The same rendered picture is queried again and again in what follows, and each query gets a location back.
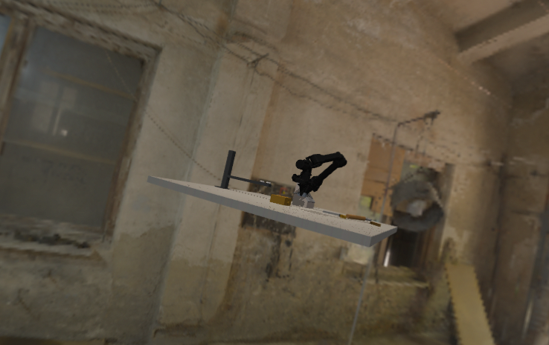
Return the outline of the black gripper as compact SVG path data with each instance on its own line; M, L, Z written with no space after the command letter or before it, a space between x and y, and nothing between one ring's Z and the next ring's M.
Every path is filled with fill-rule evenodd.
M301 178L295 179L295 182L300 183L298 184L300 187L300 196L306 193L310 186L313 187L313 183L310 181L310 176L312 176L311 172L302 171L301 174Z

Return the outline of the hammer with wooden handle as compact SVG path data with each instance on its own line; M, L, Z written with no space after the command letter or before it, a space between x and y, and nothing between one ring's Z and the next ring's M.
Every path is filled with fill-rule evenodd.
M352 214L350 214L350 215L346 215L346 217L347 217L348 219L358 219L358 220L366 220L366 221L368 220L368 221L371 221L371 219L366 218L365 216L357 216L357 215L352 215Z

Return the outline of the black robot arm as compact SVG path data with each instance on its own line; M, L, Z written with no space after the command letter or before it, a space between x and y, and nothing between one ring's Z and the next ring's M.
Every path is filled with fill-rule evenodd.
M336 169L343 167L347 164L346 159L340 152L336 152L328 155L314 154L309 157L306 157L305 159L297 160L296 167L300 170L308 171L308 172L312 172L312 168L319 167L323 163L333 161L333 163L328 168L326 168L325 171L323 171L320 175L313 176L310 179L310 181L313 183L313 187L310 186L310 188L306 192L307 195L311 191L316 192L318 188L322 185L323 180L327 176L333 173Z

